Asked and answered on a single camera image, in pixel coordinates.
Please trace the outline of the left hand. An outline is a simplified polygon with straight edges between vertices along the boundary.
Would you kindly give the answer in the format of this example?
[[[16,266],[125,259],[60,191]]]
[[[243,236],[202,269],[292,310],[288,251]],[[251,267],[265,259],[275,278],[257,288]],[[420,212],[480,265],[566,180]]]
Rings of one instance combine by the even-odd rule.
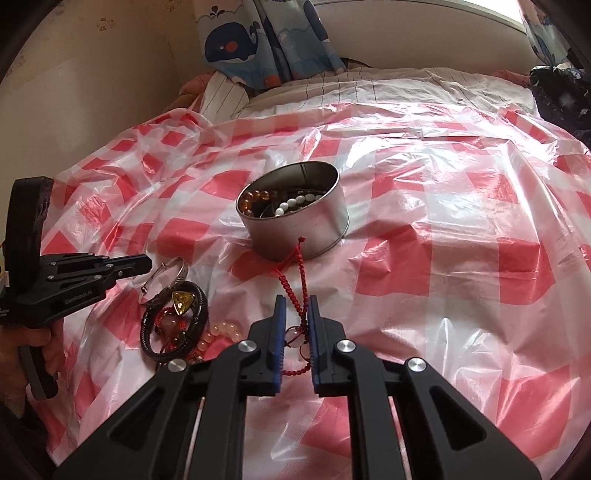
[[[40,347],[49,374],[58,372],[65,361],[63,319],[49,328],[28,329],[20,325],[1,327],[1,402],[17,417],[24,414],[28,381],[21,366],[18,348]]]

